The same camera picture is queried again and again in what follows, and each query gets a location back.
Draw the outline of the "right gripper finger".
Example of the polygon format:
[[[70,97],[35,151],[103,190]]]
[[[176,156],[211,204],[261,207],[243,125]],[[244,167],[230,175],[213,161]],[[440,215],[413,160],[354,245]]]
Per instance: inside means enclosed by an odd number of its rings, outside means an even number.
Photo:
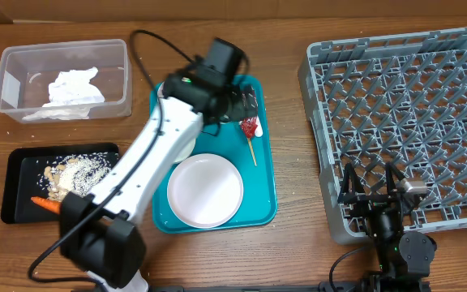
[[[387,162],[385,164],[386,189],[389,195],[404,194],[406,177],[396,167],[395,164]]]
[[[351,162],[344,168],[340,196],[364,195],[365,189]]]

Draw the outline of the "red snack wrapper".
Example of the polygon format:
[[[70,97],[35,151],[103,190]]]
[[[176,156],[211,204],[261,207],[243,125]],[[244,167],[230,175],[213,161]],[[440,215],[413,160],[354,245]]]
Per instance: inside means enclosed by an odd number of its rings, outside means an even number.
[[[255,132],[257,129],[257,117],[245,118],[243,119],[239,125],[242,129],[242,132],[246,136],[247,139],[252,139],[255,136]]]

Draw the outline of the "white bowl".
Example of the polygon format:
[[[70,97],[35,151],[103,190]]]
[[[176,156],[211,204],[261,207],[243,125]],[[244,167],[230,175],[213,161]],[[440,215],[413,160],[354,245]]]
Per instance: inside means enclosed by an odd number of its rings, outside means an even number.
[[[195,147],[195,143],[196,143],[196,139],[191,140],[185,146],[185,148],[178,154],[178,156],[174,160],[174,164],[178,164],[186,160],[192,154],[192,151],[194,150],[194,147]]]

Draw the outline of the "white round plate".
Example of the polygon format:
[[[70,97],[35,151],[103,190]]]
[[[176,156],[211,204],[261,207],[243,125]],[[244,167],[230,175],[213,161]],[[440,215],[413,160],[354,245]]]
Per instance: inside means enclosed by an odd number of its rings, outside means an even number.
[[[225,224],[239,210],[242,176],[229,160],[197,154],[182,161],[169,177],[167,199],[174,215],[196,229]]]

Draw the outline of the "white napkin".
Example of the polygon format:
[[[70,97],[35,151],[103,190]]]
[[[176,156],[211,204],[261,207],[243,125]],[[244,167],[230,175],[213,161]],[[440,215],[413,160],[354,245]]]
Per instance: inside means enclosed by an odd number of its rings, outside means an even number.
[[[90,83],[98,73],[96,67],[87,70],[61,71],[57,79],[48,86],[49,102],[44,110],[23,117],[31,122],[43,118],[57,120],[89,119],[91,107],[88,104],[102,103],[105,97]]]

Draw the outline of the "orange carrot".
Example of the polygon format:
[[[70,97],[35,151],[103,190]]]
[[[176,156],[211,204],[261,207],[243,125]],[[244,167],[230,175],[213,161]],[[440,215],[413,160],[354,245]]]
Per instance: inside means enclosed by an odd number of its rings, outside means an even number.
[[[45,199],[45,198],[41,198],[41,197],[38,197],[38,196],[33,196],[31,198],[31,201],[42,207],[43,209],[46,209],[54,214],[57,214],[59,215],[60,214],[60,208],[61,208],[61,203],[58,202],[58,201],[54,201],[54,200],[49,200],[49,199]]]

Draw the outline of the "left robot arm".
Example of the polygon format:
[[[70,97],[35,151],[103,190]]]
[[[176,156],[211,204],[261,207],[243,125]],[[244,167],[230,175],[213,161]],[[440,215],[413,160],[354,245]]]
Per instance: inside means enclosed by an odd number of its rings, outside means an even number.
[[[146,245],[139,224],[177,156],[207,125],[238,123],[259,112],[260,83],[238,75],[215,84],[190,73],[169,75],[139,136],[88,195],[60,206],[58,245],[98,291],[146,291],[139,271]]]

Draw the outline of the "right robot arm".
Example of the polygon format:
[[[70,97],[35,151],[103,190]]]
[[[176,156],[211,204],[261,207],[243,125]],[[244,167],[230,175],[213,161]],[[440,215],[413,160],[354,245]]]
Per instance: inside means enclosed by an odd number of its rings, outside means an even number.
[[[429,291],[424,279],[435,258],[435,240],[417,231],[406,231],[404,217],[427,196],[422,180],[407,178],[388,162],[384,194],[368,195],[352,164],[344,168],[338,202],[351,207],[348,217],[364,220],[364,232],[372,240],[379,270],[367,272],[345,291]]]

